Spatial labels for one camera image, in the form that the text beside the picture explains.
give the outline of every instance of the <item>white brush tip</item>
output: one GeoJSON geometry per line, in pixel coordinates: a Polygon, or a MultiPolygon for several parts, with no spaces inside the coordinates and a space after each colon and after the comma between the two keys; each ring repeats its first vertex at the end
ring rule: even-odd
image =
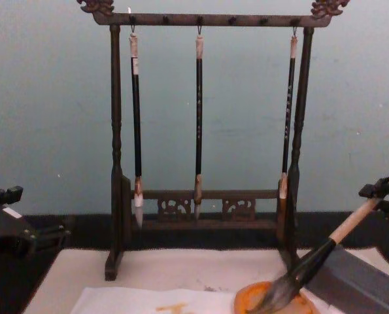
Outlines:
{"type": "Polygon", "coordinates": [[[136,207],[143,206],[143,194],[142,193],[140,193],[139,195],[135,194],[135,206],[136,207]]]}
{"type": "Polygon", "coordinates": [[[194,205],[194,217],[196,220],[199,219],[200,216],[200,205],[194,205]]]}
{"type": "Polygon", "coordinates": [[[135,216],[136,216],[137,226],[141,229],[142,224],[143,224],[143,208],[142,207],[136,207],[135,216]]]}

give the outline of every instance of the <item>carved finial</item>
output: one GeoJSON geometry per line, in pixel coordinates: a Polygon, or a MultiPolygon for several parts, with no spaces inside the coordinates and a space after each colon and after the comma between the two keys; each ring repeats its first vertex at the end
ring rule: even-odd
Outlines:
{"type": "Polygon", "coordinates": [[[112,6],[114,0],[77,0],[79,4],[85,2],[85,6],[81,7],[84,12],[94,13],[101,12],[104,15],[110,16],[113,13],[114,6],[112,6]]]}
{"type": "Polygon", "coordinates": [[[340,15],[343,11],[339,10],[339,6],[345,7],[350,0],[316,0],[312,3],[311,10],[313,17],[316,19],[325,16],[340,15]]]}

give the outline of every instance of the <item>white label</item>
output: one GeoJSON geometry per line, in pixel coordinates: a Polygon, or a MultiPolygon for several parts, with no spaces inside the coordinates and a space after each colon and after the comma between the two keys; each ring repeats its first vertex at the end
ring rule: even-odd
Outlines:
{"type": "Polygon", "coordinates": [[[139,61],[137,58],[133,58],[133,74],[139,75],[139,61]]]}
{"type": "Polygon", "coordinates": [[[22,217],[19,213],[17,213],[15,210],[11,209],[10,207],[4,208],[3,211],[13,216],[15,219],[19,219],[22,217]]]}

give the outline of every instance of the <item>felt mat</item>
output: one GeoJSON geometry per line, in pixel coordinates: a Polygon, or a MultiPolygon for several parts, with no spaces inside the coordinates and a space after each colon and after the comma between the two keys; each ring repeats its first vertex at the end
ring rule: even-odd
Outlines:
{"type": "MultiPolygon", "coordinates": [[[[347,251],[389,275],[389,264],[376,249],[347,251]]],[[[275,279],[285,271],[277,250],[164,249],[125,252],[117,279],[105,281],[108,254],[61,251],[24,313],[70,313],[86,287],[234,293],[251,283],[275,279]]]]}

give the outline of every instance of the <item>wooden brush handle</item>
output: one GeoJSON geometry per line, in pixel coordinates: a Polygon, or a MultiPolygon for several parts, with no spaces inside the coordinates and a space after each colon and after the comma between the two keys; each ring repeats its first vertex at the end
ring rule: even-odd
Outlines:
{"type": "Polygon", "coordinates": [[[332,234],[330,238],[340,243],[353,229],[372,211],[381,201],[380,198],[371,198],[359,209],[353,212],[332,234]]]}

